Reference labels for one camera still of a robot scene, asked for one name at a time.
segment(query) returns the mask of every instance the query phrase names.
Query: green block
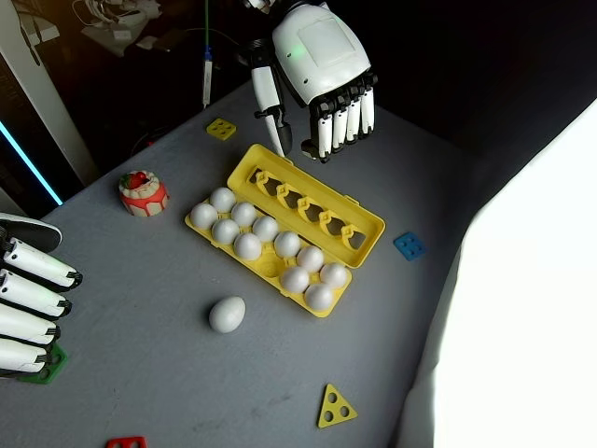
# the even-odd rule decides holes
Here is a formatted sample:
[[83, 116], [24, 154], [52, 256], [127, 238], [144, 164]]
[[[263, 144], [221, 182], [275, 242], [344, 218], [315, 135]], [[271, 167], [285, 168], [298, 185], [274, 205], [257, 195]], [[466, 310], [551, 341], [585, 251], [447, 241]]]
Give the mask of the green block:
[[37, 385], [48, 385], [54, 381], [56, 375], [60, 373], [62, 367], [64, 367], [64, 364], [66, 364], [66, 359], [68, 359], [68, 356], [56, 343], [52, 346], [52, 349], [49, 353], [52, 356], [51, 364], [48, 364], [36, 375], [20, 376], [18, 378], [19, 381], [23, 381], [24, 383], [36, 383]]

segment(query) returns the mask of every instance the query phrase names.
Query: cake with strawberry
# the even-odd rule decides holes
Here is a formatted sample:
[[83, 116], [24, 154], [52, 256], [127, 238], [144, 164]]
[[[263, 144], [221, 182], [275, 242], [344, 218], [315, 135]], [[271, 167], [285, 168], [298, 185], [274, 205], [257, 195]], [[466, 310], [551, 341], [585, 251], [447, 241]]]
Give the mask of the cake with strawberry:
[[120, 200], [135, 217], [153, 217], [160, 213], [170, 196], [158, 177], [150, 171], [131, 171], [118, 182]]

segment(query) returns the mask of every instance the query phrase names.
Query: egg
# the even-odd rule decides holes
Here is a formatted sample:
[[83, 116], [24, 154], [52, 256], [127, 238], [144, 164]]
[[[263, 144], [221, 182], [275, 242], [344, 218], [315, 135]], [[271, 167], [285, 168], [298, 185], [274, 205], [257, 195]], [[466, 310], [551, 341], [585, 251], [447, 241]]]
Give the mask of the egg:
[[319, 276], [322, 282], [333, 288], [343, 287], [348, 280], [348, 271], [339, 263], [330, 263], [323, 267]]
[[308, 273], [318, 273], [324, 265], [324, 253], [314, 245], [303, 247], [298, 252], [297, 265], [305, 268]]
[[300, 250], [300, 239], [293, 231], [278, 233], [273, 241], [273, 248], [278, 257], [295, 257]]
[[221, 187], [215, 189], [212, 195], [209, 197], [209, 203], [215, 207], [220, 213], [228, 213], [232, 210], [232, 206], [236, 203], [236, 198], [231, 189]]
[[245, 310], [244, 300], [240, 297], [222, 299], [209, 313], [209, 325], [218, 333], [230, 333], [243, 322]]
[[209, 203], [198, 203], [190, 211], [190, 222], [198, 229], [210, 229], [217, 221], [217, 210]]
[[294, 266], [284, 271], [280, 277], [280, 284], [288, 292], [305, 292], [309, 285], [309, 273], [300, 266]]
[[305, 292], [305, 301], [315, 311], [324, 311], [332, 306], [334, 301], [334, 292], [329, 285], [318, 283], [311, 285]]
[[259, 217], [253, 223], [253, 233], [263, 243], [270, 243], [278, 234], [278, 222], [273, 217]]
[[220, 219], [212, 227], [212, 236], [222, 245], [231, 245], [241, 230], [232, 219]]
[[254, 233], [241, 233], [234, 240], [234, 253], [241, 259], [261, 257], [261, 240]]
[[241, 227], [252, 226], [257, 217], [257, 210], [251, 203], [237, 203], [232, 207], [232, 219]]

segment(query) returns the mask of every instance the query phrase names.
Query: table surface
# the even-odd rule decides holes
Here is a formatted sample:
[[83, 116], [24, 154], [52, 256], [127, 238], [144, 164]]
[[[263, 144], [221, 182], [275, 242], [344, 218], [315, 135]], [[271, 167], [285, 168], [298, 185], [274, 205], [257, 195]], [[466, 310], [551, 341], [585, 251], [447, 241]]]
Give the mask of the table surface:
[[[386, 230], [338, 306], [319, 319], [183, 222], [253, 143], [268, 145], [250, 84], [105, 175], [46, 217], [63, 233], [53, 255], [84, 273], [60, 320], [69, 360], [51, 385], [0, 382], [0, 446], [102, 447], [144, 435], [149, 447], [377, 447], [395, 430], [459, 235], [448, 228], [459, 149], [376, 109], [376, 131], [326, 165], [297, 147], [307, 112], [288, 105], [301, 169], [382, 217]], [[214, 118], [238, 126], [220, 142]], [[154, 171], [168, 208], [131, 217], [118, 178]], [[428, 253], [406, 261], [392, 242], [414, 231]], [[233, 333], [207, 316], [239, 295]], [[324, 387], [359, 416], [318, 429]]]

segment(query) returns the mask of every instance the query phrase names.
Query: blue square block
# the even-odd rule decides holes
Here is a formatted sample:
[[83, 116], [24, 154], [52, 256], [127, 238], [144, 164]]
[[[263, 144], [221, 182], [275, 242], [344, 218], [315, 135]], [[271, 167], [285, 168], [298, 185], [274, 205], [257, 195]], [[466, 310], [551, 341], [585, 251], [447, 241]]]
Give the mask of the blue square block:
[[396, 249], [398, 249], [400, 253], [404, 255], [404, 258], [408, 261], [413, 261], [414, 259], [417, 259], [427, 251], [423, 243], [421, 243], [421, 240], [419, 240], [419, 238], [417, 238], [417, 235], [415, 235], [411, 231], [405, 233], [402, 236], [398, 236], [394, 240], [394, 245], [396, 246]]

